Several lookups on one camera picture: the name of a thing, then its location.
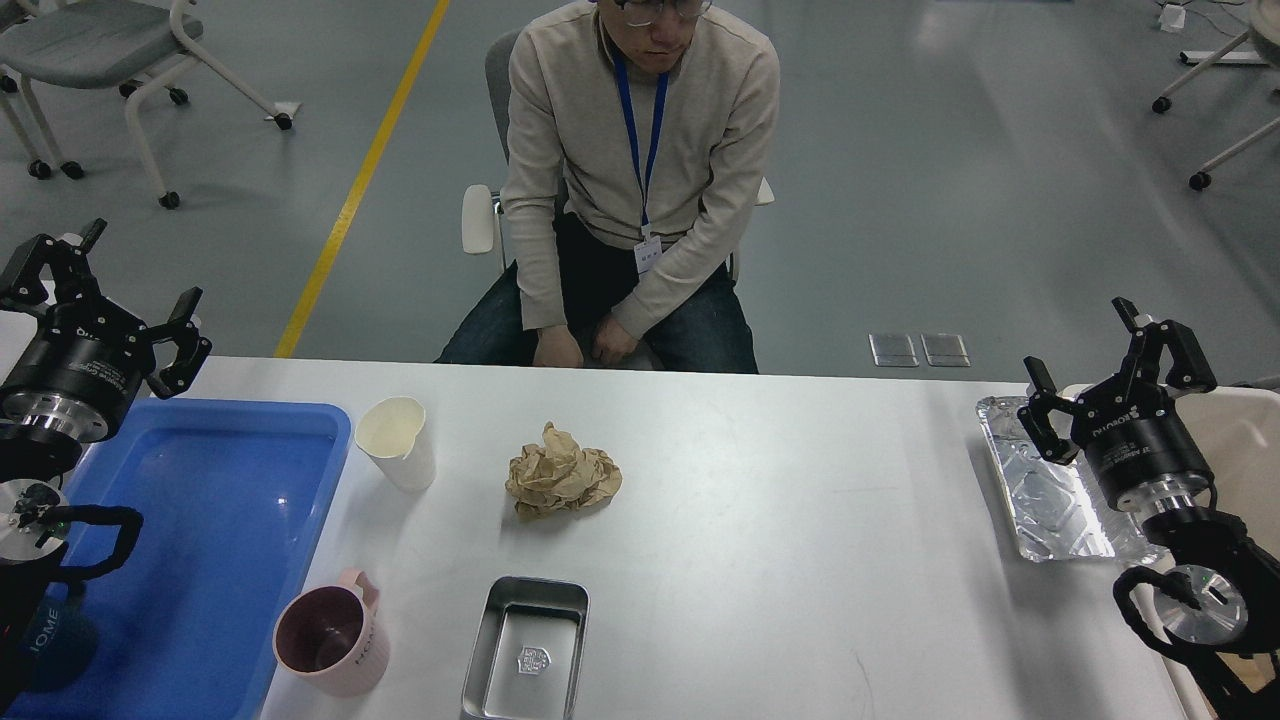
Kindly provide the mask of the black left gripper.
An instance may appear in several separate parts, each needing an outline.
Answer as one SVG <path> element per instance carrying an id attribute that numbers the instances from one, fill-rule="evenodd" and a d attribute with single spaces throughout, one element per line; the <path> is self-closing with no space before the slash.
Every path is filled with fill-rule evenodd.
<path id="1" fill-rule="evenodd" d="M 146 382 L 156 398 L 184 393 L 212 351 L 200 333 L 195 310 L 200 287 L 177 300 L 169 319 L 146 329 L 146 345 L 175 345 L 173 361 L 160 369 L 145 368 L 127 337 L 146 324 L 127 310 L 111 306 L 76 315 L 67 304 L 104 300 L 88 265 L 88 254 L 108 227 L 91 222 L 77 241 L 37 234 L 20 243 L 1 274 L 5 311 L 37 316 L 37 332 L 3 382 L 3 420 L 35 424 L 61 432 L 77 442 L 114 437 L 140 386 Z M 47 304 L 50 297 L 55 304 Z"/>

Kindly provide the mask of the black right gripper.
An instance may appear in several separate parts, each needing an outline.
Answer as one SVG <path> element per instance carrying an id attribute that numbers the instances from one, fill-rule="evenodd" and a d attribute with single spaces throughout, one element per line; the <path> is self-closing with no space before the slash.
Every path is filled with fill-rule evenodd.
<path id="1" fill-rule="evenodd" d="M 1068 465 L 1082 451 L 1107 505 L 1137 512 L 1142 487 L 1171 482 L 1181 493 L 1197 495 L 1213 484 L 1213 471 L 1174 398 L 1157 382 L 1161 357 L 1171 359 L 1167 387 L 1208 393 L 1219 382 L 1192 328 L 1172 319 L 1157 322 L 1124 297 L 1111 304 L 1132 337 L 1117 375 L 1073 401 L 1059 393 L 1039 357 L 1025 356 L 1032 392 L 1018 419 L 1046 462 Z M 1073 419 L 1071 439 L 1057 433 L 1052 413 Z"/>

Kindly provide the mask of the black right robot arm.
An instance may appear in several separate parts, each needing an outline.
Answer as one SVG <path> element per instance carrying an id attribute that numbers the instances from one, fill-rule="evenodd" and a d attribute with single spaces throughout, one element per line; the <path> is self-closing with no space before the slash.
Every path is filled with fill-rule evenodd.
<path id="1" fill-rule="evenodd" d="M 1252 691 L 1225 656 L 1277 657 L 1277 560 L 1242 518 L 1219 509 L 1215 474 L 1175 407 L 1183 395 L 1215 391 L 1217 379 L 1193 329 L 1124 297 L 1112 305 L 1130 336 L 1120 368 L 1065 398 L 1044 363 L 1028 356 L 1032 392 L 1018 419 L 1044 461 L 1083 455 L 1107 505 L 1170 551 L 1171 570 L 1134 566 L 1115 580 L 1125 624 L 1184 666 L 1219 717 L 1275 719 L 1277 682 Z"/>

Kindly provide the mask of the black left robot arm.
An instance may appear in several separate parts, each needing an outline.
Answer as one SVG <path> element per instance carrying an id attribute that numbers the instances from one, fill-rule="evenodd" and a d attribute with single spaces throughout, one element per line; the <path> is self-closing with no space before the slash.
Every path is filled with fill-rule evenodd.
<path id="1" fill-rule="evenodd" d="M 141 386 L 157 398 L 184 393 L 212 350 L 195 320 L 201 288 L 156 325 L 100 290 L 88 260 L 106 225 L 37 234 L 3 270 L 3 310 L 36 320 L 1 389 L 4 707 L 31 687 L 64 628 L 49 587 L 81 598 L 88 580 L 125 564 L 143 527 L 131 507 L 70 503 L 60 480 L 90 445 L 120 430 Z"/>

